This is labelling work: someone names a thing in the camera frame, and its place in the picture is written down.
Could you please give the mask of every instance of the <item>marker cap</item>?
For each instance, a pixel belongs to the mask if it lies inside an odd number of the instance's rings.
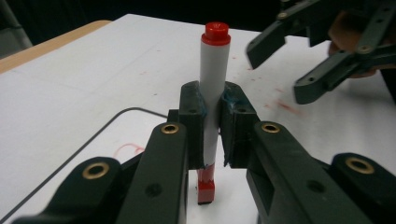
[[[223,46],[230,44],[231,37],[228,35],[228,24],[220,21],[212,21],[205,25],[205,33],[202,41],[207,45]]]

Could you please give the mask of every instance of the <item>dark background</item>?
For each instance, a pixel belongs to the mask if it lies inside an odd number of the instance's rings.
[[[234,29],[263,31],[276,19],[279,0],[7,0],[33,45],[92,21],[114,21],[132,13],[205,24],[223,21]]]

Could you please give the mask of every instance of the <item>red mark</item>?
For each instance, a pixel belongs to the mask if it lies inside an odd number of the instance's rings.
[[[116,151],[114,152],[114,154],[113,154],[113,158],[117,158],[117,157],[119,156],[120,151],[123,150],[123,149],[125,149],[126,147],[132,147],[132,148],[134,148],[134,154],[135,154],[135,155],[137,155],[137,154],[142,153],[142,152],[145,151],[145,149],[144,149],[143,147],[138,146],[138,145],[135,144],[135,143],[127,143],[127,144],[124,144],[124,145],[120,146],[119,148],[117,148],[117,150],[116,150]]]
[[[293,108],[293,107],[283,103],[280,100],[276,101],[276,104],[293,114],[300,115],[300,116],[302,115],[302,112],[300,110]]]

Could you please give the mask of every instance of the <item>black line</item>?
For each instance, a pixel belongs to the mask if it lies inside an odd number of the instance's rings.
[[[130,107],[130,108],[121,110],[121,112],[119,112],[116,116],[114,116],[93,137],[91,137],[90,140],[88,140],[84,145],[82,145],[82,147],[80,147],[75,153],[73,153],[73,155],[71,155],[63,164],[61,164],[61,166],[59,166],[52,174],[50,174],[43,182],[41,182],[41,184],[39,184],[35,189],[32,190],[32,192],[30,192],[24,199],[22,199],[20,203],[18,203],[2,219],[0,219],[0,223],[4,223],[7,219],[9,219],[16,211],[18,211],[18,209],[20,209],[27,201],[29,201],[39,190],[41,190],[48,182],[50,182],[50,180],[53,177],[55,177],[71,160],[73,160],[78,155],[78,153],[80,153],[91,141],[93,141],[93,139],[95,137],[97,137],[105,128],[107,128],[107,126],[110,125],[111,122],[113,122],[121,114],[131,111],[131,110],[140,110],[140,111],[167,119],[167,116],[165,116],[163,114],[160,114],[160,113],[157,113],[157,112],[154,112],[151,110],[147,110],[144,108],[140,108],[140,107]]]

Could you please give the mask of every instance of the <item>brass insert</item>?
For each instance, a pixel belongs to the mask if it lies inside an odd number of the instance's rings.
[[[97,179],[107,174],[109,169],[107,163],[96,162],[87,166],[82,172],[82,176],[86,179]]]
[[[161,128],[161,131],[163,133],[177,133],[178,132],[178,126],[176,124],[167,124],[167,125],[164,125]]]
[[[275,124],[264,123],[262,130],[268,133],[279,133],[280,129]]]
[[[374,173],[374,167],[368,161],[364,161],[362,159],[356,157],[350,157],[346,159],[346,165],[361,174],[371,175]]]

